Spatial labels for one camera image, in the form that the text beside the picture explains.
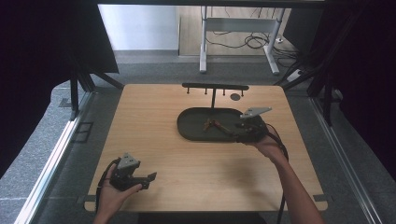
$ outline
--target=wooden table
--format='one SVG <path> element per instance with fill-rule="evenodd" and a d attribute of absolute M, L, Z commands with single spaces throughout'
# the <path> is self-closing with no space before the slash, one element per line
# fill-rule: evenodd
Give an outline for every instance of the wooden table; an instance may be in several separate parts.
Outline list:
<path fill-rule="evenodd" d="M 271 106 L 262 114 L 278 130 L 289 150 L 290 164 L 308 193 L 323 194 L 287 98 L 280 87 L 249 86 L 240 91 L 217 91 L 215 107 L 245 112 Z M 125 152 L 141 161 L 134 176 L 158 172 L 148 190 L 130 197 L 121 208 L 134 212 L 276 211 L 282 188 L 275 166 L 254 147 L 238 143 L 193 142 L 177 131 L 177 117 L 189 107 L 210 107 L 211 92 L 181 85 L 127 85 L 109 130 L 89 190 L 94 195 L 106 167 Z M 326 202 L 316 203 L 319 210 Z M 94 203 L 85 202 L 89 211 Z"/>

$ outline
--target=hand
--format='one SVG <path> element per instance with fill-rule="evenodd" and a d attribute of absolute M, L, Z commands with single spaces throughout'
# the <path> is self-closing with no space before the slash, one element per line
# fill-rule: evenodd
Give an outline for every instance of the hand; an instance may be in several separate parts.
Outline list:
<path fill-rule="evenodd" d="M 267 125 L 267 128 L 270 133 L 276 137 L 279 137 L 276 130 L 271 125 Z M 272 162 L 280 159 L 286 159 L 277 142 L 268 135 L 264 136 L 264 138 L 259 142 L 245 143 L 245 145 L 257 148 L 262 155 L 269 158 Z"/>
<path fill-rule="evenodd" d="M 135 185 L 125 191 L 119 191 L 110 184 L 110 177 L 113 174 L 116 164 L 113 164 L 106 174 L 103 183 L 99 208 L 93 223 L 107 223 L 122 207 L 124 201 L 132 194 L 142 189 L 142 185 Z"/>

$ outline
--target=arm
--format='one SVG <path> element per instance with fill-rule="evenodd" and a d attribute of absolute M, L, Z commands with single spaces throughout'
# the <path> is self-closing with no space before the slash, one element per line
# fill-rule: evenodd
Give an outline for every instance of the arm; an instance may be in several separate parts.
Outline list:
<path fill-rule="evenodd" d="M 268 126 L 268 130 L 276 135 L 276 131 L 272 127 Z M 248 145 L 256 147 L 275 165 L 288 204 L 291 223 L 325 223 L 277 143 L 272 138 L 265 136 L 260 142 Z"/>
<path fill-rule="evenodd" d="M 113 174 L 116 164 L 113 164 L 107 172 L 106 180 L 103 183 L 99 199 L 99 208 L 94 224 L 105 224 L 120 210 L 123 202 L 132 194 L 142 189 L 142 185 L 135 185 L 125 191 L 119 191 L 110 184 L 110 177 Z"/>

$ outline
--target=white wall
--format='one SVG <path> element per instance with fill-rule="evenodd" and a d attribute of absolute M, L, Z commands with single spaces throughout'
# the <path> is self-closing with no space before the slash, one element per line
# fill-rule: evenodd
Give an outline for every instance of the white wall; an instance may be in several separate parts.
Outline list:
<path fill-rule="evenodd" d="M 113 50 L 178 49 L 176 6 L 99 5 Z"/>

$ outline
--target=small round object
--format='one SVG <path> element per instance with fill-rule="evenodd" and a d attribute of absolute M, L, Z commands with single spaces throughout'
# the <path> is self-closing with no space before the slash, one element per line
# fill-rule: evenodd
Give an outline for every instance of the small round object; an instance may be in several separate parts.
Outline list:
<path fill-rule="evenodd" d="M 238 101 L 241 99 L 241 96 L 238 93 L 231 94 L 230 98 L 234 101 Z"/>

